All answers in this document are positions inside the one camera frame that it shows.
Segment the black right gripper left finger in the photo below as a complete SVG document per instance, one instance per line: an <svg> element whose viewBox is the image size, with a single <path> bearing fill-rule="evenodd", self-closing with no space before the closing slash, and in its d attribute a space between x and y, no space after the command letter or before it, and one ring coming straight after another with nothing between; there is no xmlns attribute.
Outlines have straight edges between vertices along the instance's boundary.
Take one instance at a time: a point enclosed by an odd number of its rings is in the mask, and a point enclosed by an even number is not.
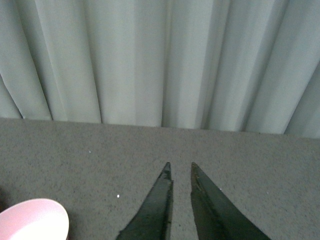
<svg viewBox="0 0 320 240"><path fill-rule="evenodd" d="M118 240L169 240L173 214L173 180L167 162L142 205Z"/></svg>

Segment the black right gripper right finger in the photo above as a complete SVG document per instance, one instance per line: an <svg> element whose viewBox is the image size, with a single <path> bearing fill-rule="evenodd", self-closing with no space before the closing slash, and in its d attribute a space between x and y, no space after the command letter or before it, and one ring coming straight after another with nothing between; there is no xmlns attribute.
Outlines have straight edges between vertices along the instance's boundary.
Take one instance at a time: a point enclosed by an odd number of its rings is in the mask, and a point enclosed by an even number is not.
<svg viewBox="0 0 320 240"><path fill-rule="evenodd" d="M200 240L268 240L203 170L191 164L191 205Z"/></svg>

